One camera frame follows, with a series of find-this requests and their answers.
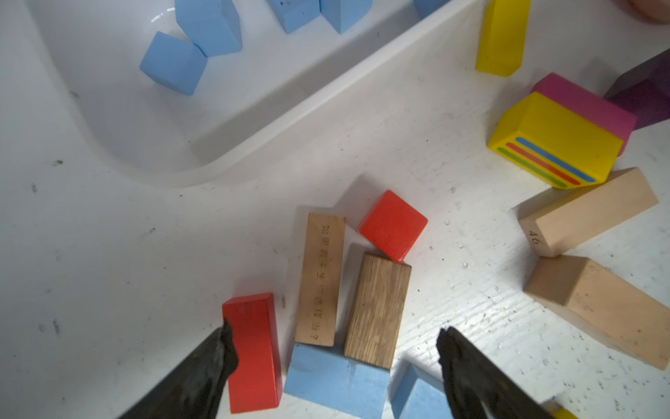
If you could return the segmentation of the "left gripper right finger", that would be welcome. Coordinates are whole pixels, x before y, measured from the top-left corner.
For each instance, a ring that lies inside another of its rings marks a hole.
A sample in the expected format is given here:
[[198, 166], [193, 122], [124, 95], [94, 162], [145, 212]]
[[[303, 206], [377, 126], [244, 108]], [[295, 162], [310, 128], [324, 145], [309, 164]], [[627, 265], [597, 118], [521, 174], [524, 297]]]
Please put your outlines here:
[[551, 417], [453, 326], [440, 330], [436, 348], [453, 417]]

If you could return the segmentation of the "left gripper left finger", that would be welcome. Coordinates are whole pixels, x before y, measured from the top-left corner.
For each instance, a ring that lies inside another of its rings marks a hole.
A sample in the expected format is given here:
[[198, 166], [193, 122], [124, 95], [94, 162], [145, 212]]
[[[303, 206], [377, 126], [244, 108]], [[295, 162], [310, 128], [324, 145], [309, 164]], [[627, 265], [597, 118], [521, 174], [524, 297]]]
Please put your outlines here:
[[123, 418], [214, 418], [239, 358], [229, 321], [212, 332]]

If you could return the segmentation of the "long blue block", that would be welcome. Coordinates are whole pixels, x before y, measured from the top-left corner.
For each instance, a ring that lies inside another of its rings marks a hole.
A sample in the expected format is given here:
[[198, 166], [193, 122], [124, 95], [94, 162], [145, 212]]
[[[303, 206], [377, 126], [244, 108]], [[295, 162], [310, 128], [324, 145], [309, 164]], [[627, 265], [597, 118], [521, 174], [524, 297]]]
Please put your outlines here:
[[287, 34], [320, 15], [319, 0], [267, 0], [267, 3]]
[[391, 401], [394, 418], [453, 418], [444, 384], [409, 364]]

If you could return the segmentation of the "small blue cube cluster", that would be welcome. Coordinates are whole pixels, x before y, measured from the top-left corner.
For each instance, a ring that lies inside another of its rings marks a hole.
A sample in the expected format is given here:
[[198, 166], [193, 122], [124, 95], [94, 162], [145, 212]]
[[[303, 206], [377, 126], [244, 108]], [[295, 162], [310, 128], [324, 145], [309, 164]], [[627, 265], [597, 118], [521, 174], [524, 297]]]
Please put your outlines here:
[[381, 418], [390, 371], [346, 358], [341, 347], [297, 343], [284, 392], [359, 418]]

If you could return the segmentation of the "blue cube block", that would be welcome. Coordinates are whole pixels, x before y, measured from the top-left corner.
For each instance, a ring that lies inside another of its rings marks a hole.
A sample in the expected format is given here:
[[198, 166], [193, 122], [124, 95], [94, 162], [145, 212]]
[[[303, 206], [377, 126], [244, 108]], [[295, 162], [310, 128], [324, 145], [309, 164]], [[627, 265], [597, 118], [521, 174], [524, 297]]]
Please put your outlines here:
[[421, 19], [429, 16], [433, 12], [436, 12], [438, 9], [449, 3], [450, 0], [415, 0], [415, 8], [420, 15]]

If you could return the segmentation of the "blue block cluster piece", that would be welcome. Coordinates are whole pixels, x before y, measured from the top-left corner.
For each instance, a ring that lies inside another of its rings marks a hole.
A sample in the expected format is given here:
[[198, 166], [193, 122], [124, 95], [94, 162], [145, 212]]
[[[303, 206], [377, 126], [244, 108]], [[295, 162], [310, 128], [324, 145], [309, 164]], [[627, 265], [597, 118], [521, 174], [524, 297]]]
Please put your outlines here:
[[335, 31], [343, 34], [368, 14], [372, 0], [320, 0], [320, 11]]

